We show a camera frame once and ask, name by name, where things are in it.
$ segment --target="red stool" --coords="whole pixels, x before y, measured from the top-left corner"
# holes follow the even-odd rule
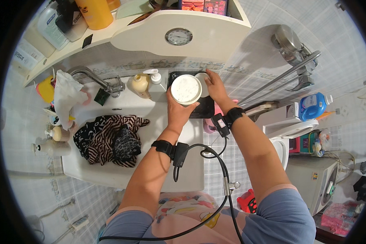
[[[244,212],[252,214],[256,213],[258,205],[256,204],[253,189],[249,189],[248,192],[244,193],[241,197],[238,197],[237,202],[240,204],[240,209]]]

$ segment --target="white sink basin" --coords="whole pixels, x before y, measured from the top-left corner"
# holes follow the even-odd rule
[[[153,141],[157,139],[167,126],[167,104],[156,103],[150,99],[142,99],[126,85],[126,90],[121,93],[119,98],[109,97],[106,103],[101,106],[93,100],[99,88],[100,86],[95,82],[84,85],[84,89],[91,94],[92,101],[87,106],[76,105],[73,107],[72,115],[76,118],[76,123],[79,127],[82,127],[86,122],[93,121],[98,116],[112,114],[133,114],[149,119],[150,124],[138,130],[142,143],[142,153],[137,156],[136,165],[138,165],[151,148]],[[189,145],[203,143],[202,120],[190,119],[184,126],[178,141]],[[124,168],[112,162],[108,162],[103,166],[100,164],[91,165],[86,159],[81,157],[73,139],[69,141],[69,144],[72,148],[71,154],[62,157],[63,171],[66,175],[95,184],[121,189],[126,188],[135,168]],[[188,152],[185,163],[180,169],[178,182],[173,180],[173,166],[171,163],[161,191],[180,192],[201,191],[204,189],[203,158],[199,154],[202,149],[196,147]]]

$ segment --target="striped cloth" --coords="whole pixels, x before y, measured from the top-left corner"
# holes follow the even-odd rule
[[[91,143],[89,144],[88,162],[90,164],[100,163],[101,165],[104,165],[106,162],[112,161],[122,167],[133,168],[135,166],[137,162],[137,157],[135,155],[133,155],[131,159],[127,160],[118,160],[114,157],[114,143],[117,140],[116,137],[119,130],[124,124],[127,124],[131,135],[133,138],[138,140],[139,146],[141,146],[140,137],[137,135],[137,131],[140,127],[148,125],[149,120],[137,117],[136,115],[114,115],[107,120],[103,129],[94,135]],[[128,144],[125,150],[133,150],[131,146],[131,144]]]

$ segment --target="white bowl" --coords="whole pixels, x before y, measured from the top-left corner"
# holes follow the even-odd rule
[[[200,95],[200,97],[205,98],[209,95],[209,91],[207,90],[207,85],[206,85],[206,81],[205,78],[209,78],[208,74],[206,73],[198,73],[195,75],[195,77],[200,81],[200,84],[202,86],[202,94]]]
[[[200,81],[193,75],[178,76],[171,85],[171,95],[181,105],[195,103],[202,94]]]

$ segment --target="clothing pile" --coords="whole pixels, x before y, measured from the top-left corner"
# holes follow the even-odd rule
[[[141,154],[140,127],[149,120],[135,115],[104,115],[87,122],[73,136],[82,157],[90,164],[106,162],[133,168]]]

